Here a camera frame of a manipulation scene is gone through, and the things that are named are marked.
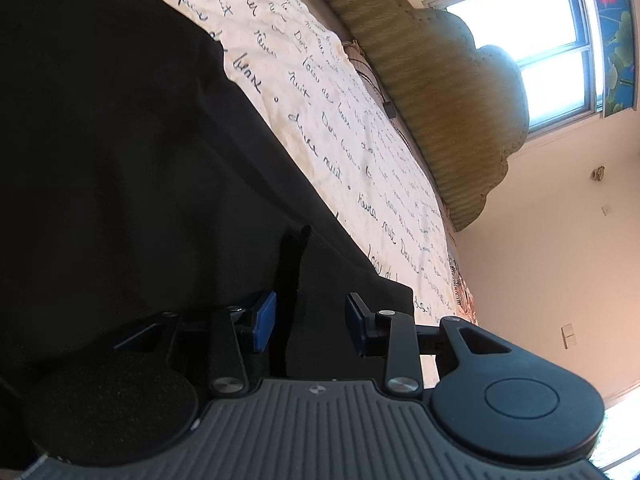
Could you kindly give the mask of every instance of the gray ribbed panel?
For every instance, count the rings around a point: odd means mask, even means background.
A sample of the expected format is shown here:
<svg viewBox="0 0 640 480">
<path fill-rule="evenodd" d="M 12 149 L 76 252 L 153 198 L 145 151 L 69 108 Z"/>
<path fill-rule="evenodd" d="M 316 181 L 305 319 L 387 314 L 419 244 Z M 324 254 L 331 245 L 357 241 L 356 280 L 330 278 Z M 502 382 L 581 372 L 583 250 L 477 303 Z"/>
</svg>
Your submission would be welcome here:
<svg viewBox="0 0 640 480">
<path fill-rule="evenodd" d="M 318 384 L 326 391 L 314 394 Z M 599 480 L 584 461 L 511 471 L 449 443 L 417 402 L 382 396 L 369 381 L 265 380 L 255 394 L 210 405 L 173 449 L 133 465 L 71 466 L 46 458 L 29 480 Z"/>
</svg>

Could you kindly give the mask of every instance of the green upholstered headboard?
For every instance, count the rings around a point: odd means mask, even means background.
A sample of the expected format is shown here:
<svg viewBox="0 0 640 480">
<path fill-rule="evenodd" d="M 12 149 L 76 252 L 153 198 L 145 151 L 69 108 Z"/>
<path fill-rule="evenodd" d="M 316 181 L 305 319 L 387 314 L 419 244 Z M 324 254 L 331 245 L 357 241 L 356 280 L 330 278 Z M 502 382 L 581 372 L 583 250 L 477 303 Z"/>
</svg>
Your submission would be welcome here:
<svg viewBox="0 0 640 480">
<path fill-rule="evenodd" d="M 407 0 L 326 0 L 358 41 L 404 118 L 460 231 L 482 212 L 527 137 L 516 63 L 476 49 L 465 23 Z"/>
</svg>

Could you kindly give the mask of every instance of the white bed sheet with writing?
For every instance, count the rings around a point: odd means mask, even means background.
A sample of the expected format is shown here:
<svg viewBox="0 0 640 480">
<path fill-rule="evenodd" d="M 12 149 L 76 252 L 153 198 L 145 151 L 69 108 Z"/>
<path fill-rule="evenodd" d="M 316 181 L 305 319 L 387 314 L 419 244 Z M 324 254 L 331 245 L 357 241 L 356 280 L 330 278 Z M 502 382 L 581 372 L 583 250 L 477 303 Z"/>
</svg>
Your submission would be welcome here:
<svg viewBox="0 0 640 480">
<path fill-rule="evenodd" d="M 164 0 L 224 49 L 237 83 L 377 272 L 414 290 L 415 320 L 455 299 L 433 189 L 338 37 L 299 0 Z M 426 386 L 437 374 L 423 359 Z"/>
</svg>

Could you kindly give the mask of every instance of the ribbed surface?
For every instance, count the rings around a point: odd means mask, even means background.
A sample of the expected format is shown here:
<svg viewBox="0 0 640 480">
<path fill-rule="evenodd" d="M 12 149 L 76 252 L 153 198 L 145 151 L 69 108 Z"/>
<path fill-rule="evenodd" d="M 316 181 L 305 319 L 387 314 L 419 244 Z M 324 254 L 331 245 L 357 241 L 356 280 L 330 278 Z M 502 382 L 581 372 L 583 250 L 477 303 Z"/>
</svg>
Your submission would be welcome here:
<svg viewBox="0 0 640 480">
<path fill-rule="evenodd" d="M 200 427 L 146 462 L 109 469 L 43 460 L 30 480 L 600 480 L 588 462 L 516 470 L 465 455 L 417 402 L 368 381 L 264 381 L 245 399 L 214 402 Z"/>
<path fill-rule="evenodd" d="M 407 0 L 326 0 L 380 75 L 433 173 L 457 230 L 475 220 L 527 137 L 516 63 L 476 50 L 459 17 Z"/>
</svg>

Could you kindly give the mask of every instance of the black garment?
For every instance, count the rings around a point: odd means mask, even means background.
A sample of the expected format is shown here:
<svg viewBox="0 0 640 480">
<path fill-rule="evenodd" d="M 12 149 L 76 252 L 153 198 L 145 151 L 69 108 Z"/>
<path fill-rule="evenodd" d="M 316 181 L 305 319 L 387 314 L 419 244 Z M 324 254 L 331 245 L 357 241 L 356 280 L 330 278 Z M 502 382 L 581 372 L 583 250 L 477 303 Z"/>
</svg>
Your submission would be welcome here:
<svg viewBox="0 0 640 480">
<path fill-rule="evenodd" d="M 377 276 L 218 42 L 161 0 L 0 9 L 0 370 L 275 288 L 273 373 L 381 373 L 354 354 L 344 297 L 412 314 L 411 291 Z"/>
</svg>

